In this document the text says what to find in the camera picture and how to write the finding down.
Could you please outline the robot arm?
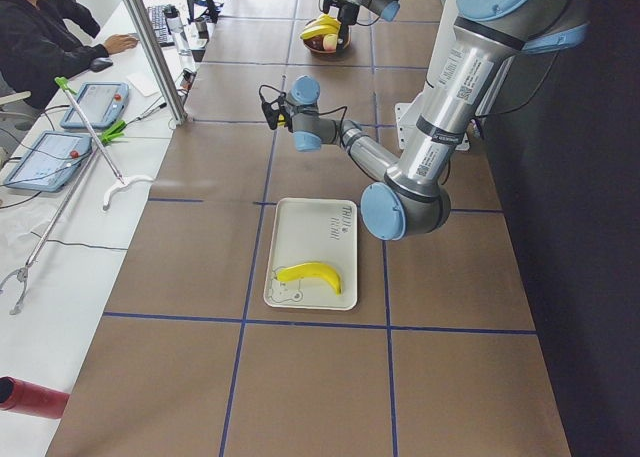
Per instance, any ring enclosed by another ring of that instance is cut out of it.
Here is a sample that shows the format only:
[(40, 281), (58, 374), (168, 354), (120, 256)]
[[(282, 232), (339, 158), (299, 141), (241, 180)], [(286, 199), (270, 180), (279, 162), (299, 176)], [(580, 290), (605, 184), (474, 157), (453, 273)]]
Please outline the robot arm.
[(357, 23), (361, 7), (368, 9), (378, 17), (391, 22), (400, 9), (400, 0), (323, 0), (322, 12), (328, 14), (332, 7), (338, 10), (337, 20), (340, 23), (337, 49), (347, 45), (350, 27)]
[(503, 62), (517, 54), (561, 51), (580, 44), (589, 0), (454, 0), (455, 41), (439, 77), (412, 107), (413, 132), (400, 156), (372, 140), (357, 123), (322, 117), (318, 82), (309, 76), (261, 103), (271, 129), (284, 125), (300, 152), (338, 145), (373, 179), (361, 197), (369, 232), (399, 240), (442, 226), (450, 213), (439, 177), (476, 115)]

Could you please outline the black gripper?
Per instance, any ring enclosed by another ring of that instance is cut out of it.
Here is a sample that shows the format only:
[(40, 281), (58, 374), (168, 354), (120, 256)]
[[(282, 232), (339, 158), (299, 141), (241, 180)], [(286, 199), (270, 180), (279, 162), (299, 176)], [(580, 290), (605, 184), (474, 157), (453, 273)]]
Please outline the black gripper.
[(261, 109), (268, 127), (271, 130), (276, 130), (278, 127), (278, 118), (280, 115), (291, 118), (291, 114), (287, 110), (288, 101), (286, 94), (281, 92), (279, 96), (273, 101), (268, 102), (264, 97), (261, 97)]
[(358, 0), (322, 0), (322, 12), (328, 14), (331, 8), (338, 10), (337, 20), (341, 23), (338, 32), (338, 44), (347, 45), (350, 26), (357, 23)]

